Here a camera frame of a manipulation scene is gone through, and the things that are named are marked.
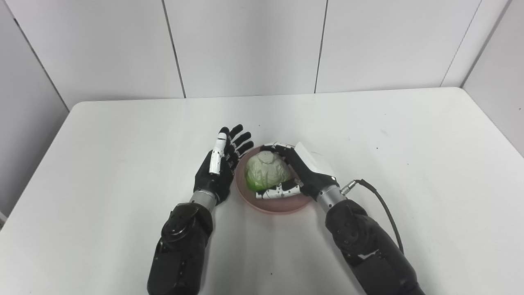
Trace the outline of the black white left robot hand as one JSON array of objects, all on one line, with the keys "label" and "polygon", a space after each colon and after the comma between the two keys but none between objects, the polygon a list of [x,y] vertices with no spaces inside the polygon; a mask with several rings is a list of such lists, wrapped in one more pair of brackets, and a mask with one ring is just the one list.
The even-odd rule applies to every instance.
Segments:
[{"label": "black white left robot hand", "polygon": [[251,133],[246,132],[243,125],[232,129],[222,127],[195,174],[194,192],[210,193],[215,205],[223,203],[230,194],[239,161],[253,147]]}]

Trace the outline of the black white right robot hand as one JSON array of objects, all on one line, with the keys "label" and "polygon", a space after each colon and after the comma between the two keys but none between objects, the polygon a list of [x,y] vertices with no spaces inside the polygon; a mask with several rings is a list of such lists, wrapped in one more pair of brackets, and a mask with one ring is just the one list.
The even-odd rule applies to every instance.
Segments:
[{"label": "black white right robot hand", "polygon": [[303,194],[316,200],[326,187],[339,186],[330,164],[322,155],[312,150],[308,143],[288,145],[274,142],[262,145],[260,150],[282,157],[296,177],[257,191],[257,199],[281,199]]}]

